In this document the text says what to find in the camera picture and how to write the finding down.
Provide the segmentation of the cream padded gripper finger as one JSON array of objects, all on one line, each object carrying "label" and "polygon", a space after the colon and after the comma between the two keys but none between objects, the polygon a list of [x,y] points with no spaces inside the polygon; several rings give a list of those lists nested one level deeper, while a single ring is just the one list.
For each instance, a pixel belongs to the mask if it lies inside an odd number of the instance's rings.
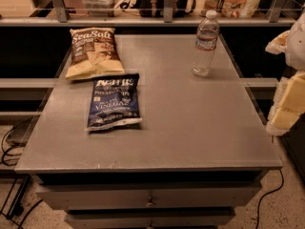
[{"label": "cream padded gripper finger", "polygon": [[305,73],[282,77],[274,94],[274,105],[268,114],[266,131],[280,136],[289,132],[305,113]]},{"label": "cream padded gripper finger", "polygon": [[283,33],[278,35],[276,38],[274,38],[271,42],[268,43],[265,48],[265,51],[272,54],[280,54],[285,52],[287,48],[287,38],[289,33],[289,31],[284,31]]}]

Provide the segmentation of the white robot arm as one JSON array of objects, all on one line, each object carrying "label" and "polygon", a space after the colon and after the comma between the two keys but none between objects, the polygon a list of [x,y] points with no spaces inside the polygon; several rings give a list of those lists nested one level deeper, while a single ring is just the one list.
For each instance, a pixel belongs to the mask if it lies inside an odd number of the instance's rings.
[{"label": "white robot arm", "polygon": [[305,14],[288,31],[269,42],[265,51],[284,52],[286,64],[296,70],[290,78],[280,78],[268,114],[267,133],[280,136],[289,132],[305,113]]}]

